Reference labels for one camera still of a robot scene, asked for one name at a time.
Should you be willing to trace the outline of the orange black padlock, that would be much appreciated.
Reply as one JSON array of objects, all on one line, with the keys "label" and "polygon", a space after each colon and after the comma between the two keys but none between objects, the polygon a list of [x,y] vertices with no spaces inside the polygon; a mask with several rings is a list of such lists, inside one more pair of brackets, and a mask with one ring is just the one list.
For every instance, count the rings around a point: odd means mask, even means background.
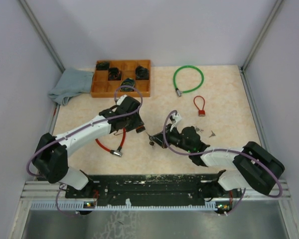
[{"label": "orange black padlock", "polygon": [[139,127],[136,128],[136,133],[141,133],[141,132],[145,131],[145,129],[146,128],[143,125],[139,126]]}]

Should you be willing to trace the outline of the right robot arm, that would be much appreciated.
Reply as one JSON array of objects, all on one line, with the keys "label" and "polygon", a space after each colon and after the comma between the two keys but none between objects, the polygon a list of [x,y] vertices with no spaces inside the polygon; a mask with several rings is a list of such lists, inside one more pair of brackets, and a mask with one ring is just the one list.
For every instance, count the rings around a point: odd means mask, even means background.
[{"label": "right robot arm", "polygon": [[212,148],[201,141],[193,126],[182,131],[168,124],[165,131],[149,136],[150,144],[162,148],[175,146],[197,166],[220,167],[213,193],[224,197],[233,189],[251,187],[258,193],[279,198],[283,187],[279,178],[285,171],[284,165],[254,141],[241,148]]}]

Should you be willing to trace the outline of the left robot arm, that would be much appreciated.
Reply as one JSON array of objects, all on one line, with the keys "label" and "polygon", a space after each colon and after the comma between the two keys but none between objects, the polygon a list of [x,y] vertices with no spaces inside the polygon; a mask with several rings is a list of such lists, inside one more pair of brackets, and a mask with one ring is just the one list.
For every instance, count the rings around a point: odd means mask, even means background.
[{"label": "left robot arm", "polygon": [[94,191],[92,180],[83,171],[71,168],[68,158],[86,144],[115,131],[144,131],[144,122],[139,114],[142,104],[142,100],[123,95],[114,106],[73,130],[57,136],[44,134],[29,162],[49,183],[71,186],[84,198],[91,196]]}]

